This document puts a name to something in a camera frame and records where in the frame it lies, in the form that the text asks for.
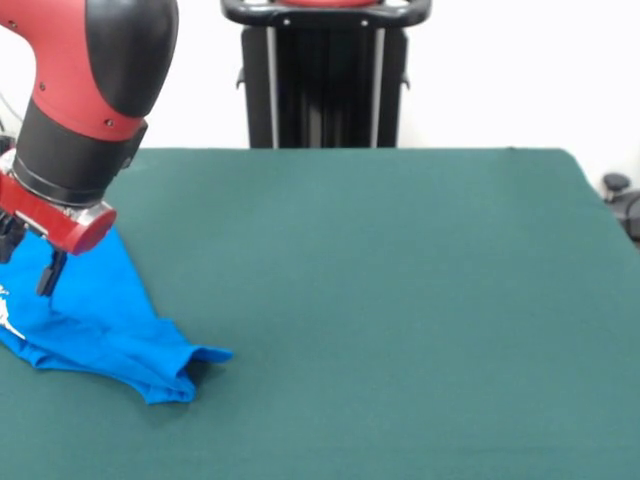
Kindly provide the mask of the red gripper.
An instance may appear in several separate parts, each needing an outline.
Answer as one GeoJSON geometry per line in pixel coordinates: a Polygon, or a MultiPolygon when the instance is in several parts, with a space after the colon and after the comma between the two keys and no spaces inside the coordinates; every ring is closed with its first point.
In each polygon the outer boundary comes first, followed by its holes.
{"type": "Polygon", "coordinates": [[[109,232],[116,216],[116,211],[105,202],[90,208],[55,205],[2,173],[0,263],[11,261],[28,229],[48,240],[57,249],[42,272],[36,294],[51,297],[66,265],[67,253],[80,255],[93,249],[109,232]]]}

